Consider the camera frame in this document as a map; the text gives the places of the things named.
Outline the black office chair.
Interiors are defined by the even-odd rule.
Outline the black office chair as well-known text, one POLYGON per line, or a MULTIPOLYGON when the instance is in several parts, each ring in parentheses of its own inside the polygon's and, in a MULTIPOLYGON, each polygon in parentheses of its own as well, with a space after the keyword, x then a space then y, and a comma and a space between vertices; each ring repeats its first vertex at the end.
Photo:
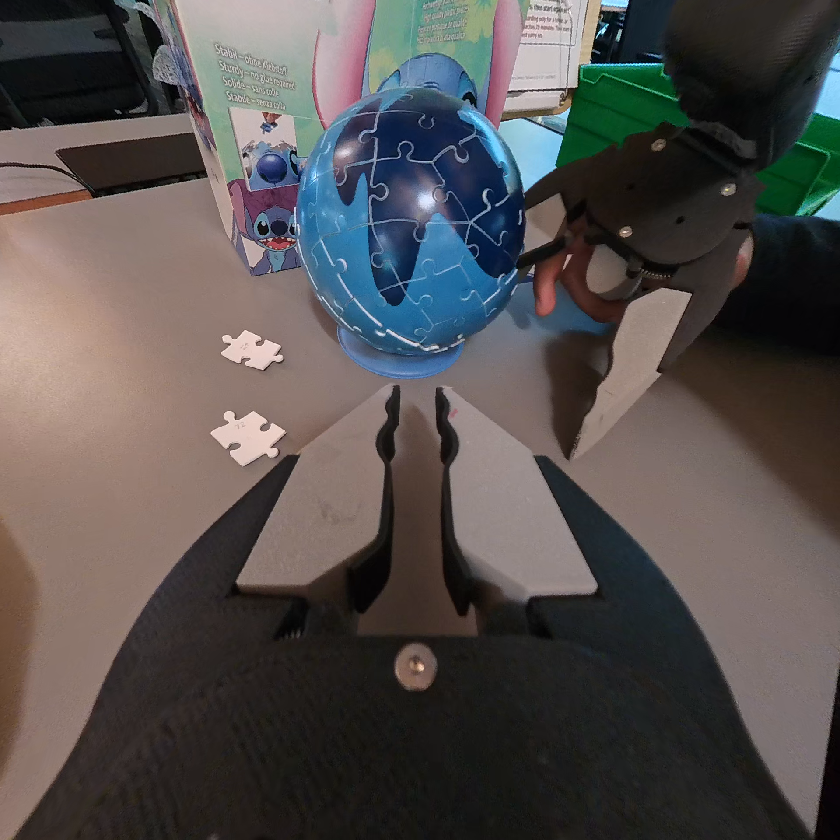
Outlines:
POLYGON ((158 115, 129 20, 110 1, 2 1, 2 130, 158 115))

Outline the blue puzzle ball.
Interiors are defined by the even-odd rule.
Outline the blue puzzle ball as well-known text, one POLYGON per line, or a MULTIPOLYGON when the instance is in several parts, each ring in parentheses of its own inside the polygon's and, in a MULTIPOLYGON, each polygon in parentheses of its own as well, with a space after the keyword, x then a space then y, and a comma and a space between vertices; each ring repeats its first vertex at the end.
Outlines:
POLYGON ((444 355, 512 297, 526 233, 518 164, 479 110, 429 87, 375 92, 313 145, 298 250, 349 336, 407 358, 444 355))

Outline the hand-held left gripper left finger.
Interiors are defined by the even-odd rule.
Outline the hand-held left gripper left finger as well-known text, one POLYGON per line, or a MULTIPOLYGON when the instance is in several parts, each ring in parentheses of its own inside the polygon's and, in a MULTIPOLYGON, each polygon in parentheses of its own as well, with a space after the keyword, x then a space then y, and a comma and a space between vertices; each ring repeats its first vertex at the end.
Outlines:
POLYGON ((389 384, 298 454, 236 580, 246 595, 363 614, 392 567, 392 460, 401 388, 389 384))

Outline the printed cartoon puzzle box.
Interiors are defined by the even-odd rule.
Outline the printed cartoon puzzle box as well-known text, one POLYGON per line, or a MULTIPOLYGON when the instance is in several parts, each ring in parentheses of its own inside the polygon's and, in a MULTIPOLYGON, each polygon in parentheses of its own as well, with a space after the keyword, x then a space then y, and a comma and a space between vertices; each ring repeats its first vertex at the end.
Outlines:
POLYGON ((346 108, 431 87, 498 126, 529 2, 154 1, 232 246, 253 277, 299 266, 301 169, 346 108))

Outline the white joined puzzle pieces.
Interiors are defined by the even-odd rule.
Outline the white joined puzzle pieces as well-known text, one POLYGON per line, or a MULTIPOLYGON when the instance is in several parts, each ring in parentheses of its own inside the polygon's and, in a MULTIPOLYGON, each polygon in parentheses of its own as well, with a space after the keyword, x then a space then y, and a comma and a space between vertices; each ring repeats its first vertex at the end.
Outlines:
POLYGON ((224 424, 210 432, 240 466, 248 466, 263 457, 276 458, 277 444, 286 434, 284 428, 269 423, 256 412, 237 416, 232 411, 226 411, 224 424))
POLYGON ((222 341, 225 348, 221 355, 226 360, 235 364, 244 364, 252 370, 266 371, 271 365, 284 361, 281 346, 278 343, 263 339, 248 330, 242 331, 236 337, 225 334, 222 341))

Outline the black partition panel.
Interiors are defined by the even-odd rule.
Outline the black partition panel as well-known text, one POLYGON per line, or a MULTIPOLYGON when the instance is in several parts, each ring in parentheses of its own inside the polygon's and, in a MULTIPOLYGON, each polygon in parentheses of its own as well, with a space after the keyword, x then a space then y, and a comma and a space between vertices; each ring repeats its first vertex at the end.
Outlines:
POLYGON ((671 1, 628 1, 616 60, 630 64, 658 60, 671 1))

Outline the white printed sign board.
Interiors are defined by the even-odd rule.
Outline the white printed sign board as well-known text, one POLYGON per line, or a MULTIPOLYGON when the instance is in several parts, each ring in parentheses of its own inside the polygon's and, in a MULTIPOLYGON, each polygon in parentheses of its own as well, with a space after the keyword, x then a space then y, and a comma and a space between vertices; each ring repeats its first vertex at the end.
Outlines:
POLYGON ((560 113, 577 87, 581 64, 592 54, 594 29, 589 26, 591 2, 531 1, 504 119, 527 114, 560 113))

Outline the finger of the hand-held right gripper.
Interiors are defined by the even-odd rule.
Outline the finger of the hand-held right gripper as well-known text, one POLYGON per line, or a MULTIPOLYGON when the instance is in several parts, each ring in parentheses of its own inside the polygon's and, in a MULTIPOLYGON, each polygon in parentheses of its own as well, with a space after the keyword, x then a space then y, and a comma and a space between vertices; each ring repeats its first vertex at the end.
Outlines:
POLYGON ((657 381, 658 367, 690 298, 685 291, 658 289, 627 305, 614 336, 610 364, 574 441, 571 460, 598 444, 657 381))
POLYGON ((520 256, 518 259, 518 268, 536 266, 544 260, 559 254, 561 251, 565 251, 567 248, 568 243, 566 239, 555 239, 537 248, 532 248, 520 256))

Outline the black laptop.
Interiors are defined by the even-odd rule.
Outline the black laptop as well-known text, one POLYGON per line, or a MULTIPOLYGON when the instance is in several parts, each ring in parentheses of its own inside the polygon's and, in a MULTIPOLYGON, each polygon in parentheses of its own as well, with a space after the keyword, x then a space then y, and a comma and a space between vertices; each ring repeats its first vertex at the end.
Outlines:
POLYGON ((207 177, 190 133, 75 146, 59 149, 56 155, 94 197, 207 177))

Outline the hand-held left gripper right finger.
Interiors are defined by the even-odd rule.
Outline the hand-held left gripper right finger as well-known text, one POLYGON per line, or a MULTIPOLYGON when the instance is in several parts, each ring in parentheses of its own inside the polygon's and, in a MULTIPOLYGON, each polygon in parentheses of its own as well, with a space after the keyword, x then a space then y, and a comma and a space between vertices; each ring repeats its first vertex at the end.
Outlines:
POLYGON ((435 392, 444 582, 457 614, 597 593, 534 453, 450 386, 435 392))

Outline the green storage bin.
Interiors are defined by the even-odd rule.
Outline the green storage bin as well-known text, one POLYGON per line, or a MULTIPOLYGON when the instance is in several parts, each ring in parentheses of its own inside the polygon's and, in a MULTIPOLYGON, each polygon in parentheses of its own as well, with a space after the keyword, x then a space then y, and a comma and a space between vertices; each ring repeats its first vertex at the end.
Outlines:
MULTIPOLYGON (((660 123, 686 126, 662 65, 611 64, 580 68, 556 166, 588 158, 660 123)), ((795 146, 758 174, 762 214, 811 216, 838 196, 839 121, 815 111, 795 146)))

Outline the person's right hand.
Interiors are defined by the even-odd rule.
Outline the person's right hand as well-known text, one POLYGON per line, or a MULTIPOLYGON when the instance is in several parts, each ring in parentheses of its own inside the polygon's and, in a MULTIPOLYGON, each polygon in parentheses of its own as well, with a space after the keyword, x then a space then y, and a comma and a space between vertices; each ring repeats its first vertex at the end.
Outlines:
POLYGON ((562 287, 573 304, 593 321, 613 325, 621 322, 627 302, 605 300, 587 285, 586 274, 593 252, 584 235, 578 233, 565 249, 535 266, 532 291, 538 317, 546 318, 555 310, 558 287, 562 287))

